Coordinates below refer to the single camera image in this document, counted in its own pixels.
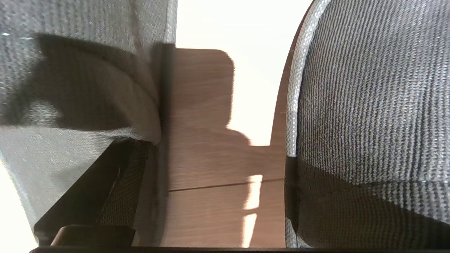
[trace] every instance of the wood grain surface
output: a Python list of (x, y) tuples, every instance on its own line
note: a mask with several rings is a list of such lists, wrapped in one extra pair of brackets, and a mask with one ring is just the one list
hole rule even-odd
[[(287, 87), (310, 3), (178, 1), (163, 246), (284, 247)], [(253, 175), (259, 205), (246, 210)]]
[(226, 127), (233, 70), (233, 62), (223, 51), (176, 51), (171, 190), (245, 183), (251, 175), (262, 175), (263, 180), (284, 177), (285, 100), (275, 112), (270, 146), (250, 146), (243, 134)]
[(243, 210), (248, 184), (169, 195), (163, 246), (241, 247), (243, 219), (256, 213), (250, 247), (284, 247), (284, 182), (262, 183), (258, 208)]

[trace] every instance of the gray mesh fabric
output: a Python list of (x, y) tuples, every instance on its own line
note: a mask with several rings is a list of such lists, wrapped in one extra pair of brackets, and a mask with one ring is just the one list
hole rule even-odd
[(134, 149), (129, 158), (128, 168), (114, 184), (101, 216), (98, 219), (98, 224), (133, 226), (142, 175), (150, 145), (150, 143), (143, 141), (135, 142)]
[(115, 138), (158, 143), (150, 52), (174, 42), (175, 13), (175, 0), (0, 1), (0, 152), (31, 225)]
[(309, 246), (450, 247), (449, 20), (446, 0), (327, 6), (298, 100)]
[(310, 11), (306, 13), (306, 17), (303, 20), (303, 25), (300, 28), (300, 34), (295, 45), (294, 56), (292, 60), (291, 73), (289, 77), (288, 88), (288, 109), (286, 115), (286, 125), (288, 131), (286, 131), (286, 155), (289, 157), (295, 157), (297, 151), (297, 103), (298, 96), (300, 94), (300, 87), (302, 84), (303, 69), (305, 67), (306, 57), (308, 50), (314, 36), (314, 31), (317, 28), (317, 24), (320, 17), (327, 8), (330, 0), (317, 0), (314, 1), (310, 7)]

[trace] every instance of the wooden floor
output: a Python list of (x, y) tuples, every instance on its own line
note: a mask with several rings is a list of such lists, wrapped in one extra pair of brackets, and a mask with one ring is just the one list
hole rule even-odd
[[(238, 2), (220, 8), (211, 2), (179, 0), (170, 193), (162, 244), (284, 247), (289, 58), (309, 1), (284, 1), (279, 7), (281, 14), (282, 9), (301, 8), (301, 15), (267, 21), (264, 14), (251, 14), (253, 19), (244, 19), (253, 13), (247, 9), (225, 24), (224, 9)], [(282, 28), (255, 27), (260, 23)], [(268, 31), (278, 40), (261, 45)]]

